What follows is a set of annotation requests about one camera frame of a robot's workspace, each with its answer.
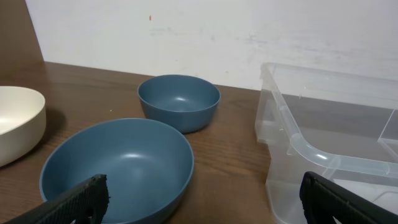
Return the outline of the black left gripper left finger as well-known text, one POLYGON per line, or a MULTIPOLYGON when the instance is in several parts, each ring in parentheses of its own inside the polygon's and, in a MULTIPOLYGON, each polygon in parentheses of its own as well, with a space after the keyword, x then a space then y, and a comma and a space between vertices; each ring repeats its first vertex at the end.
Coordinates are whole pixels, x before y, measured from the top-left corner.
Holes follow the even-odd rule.
POLYGON ((96 174, 5 224, 101 224, 108 204, 106 175, 96 174))

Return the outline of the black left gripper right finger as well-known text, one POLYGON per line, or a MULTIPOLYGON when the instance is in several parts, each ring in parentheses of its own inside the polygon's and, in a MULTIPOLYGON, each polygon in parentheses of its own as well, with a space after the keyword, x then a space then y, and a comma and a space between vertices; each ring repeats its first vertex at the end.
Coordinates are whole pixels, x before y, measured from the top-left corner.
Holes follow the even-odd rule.
POLYGON ((395 224, 397 215, 308 171, 299 193, 308 224, 395 224))

